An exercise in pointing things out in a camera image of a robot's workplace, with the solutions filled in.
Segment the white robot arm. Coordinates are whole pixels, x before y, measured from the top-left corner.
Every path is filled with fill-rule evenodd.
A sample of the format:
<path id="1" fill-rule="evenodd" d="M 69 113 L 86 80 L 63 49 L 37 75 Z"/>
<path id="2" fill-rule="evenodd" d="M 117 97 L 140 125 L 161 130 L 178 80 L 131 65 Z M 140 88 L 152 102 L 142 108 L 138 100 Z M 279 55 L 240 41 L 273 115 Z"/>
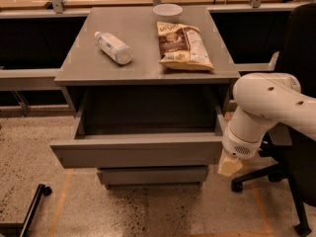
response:
<path id="1" fill-rule="evenodd" d="M 316 139 L 316 99 L 302 94 L 299 81 L 288 73 L 246 74 L 236 81 L 233 98 L 237 108 L 223 133 L 220 175 L 238 172 L 278 123 Z"/>

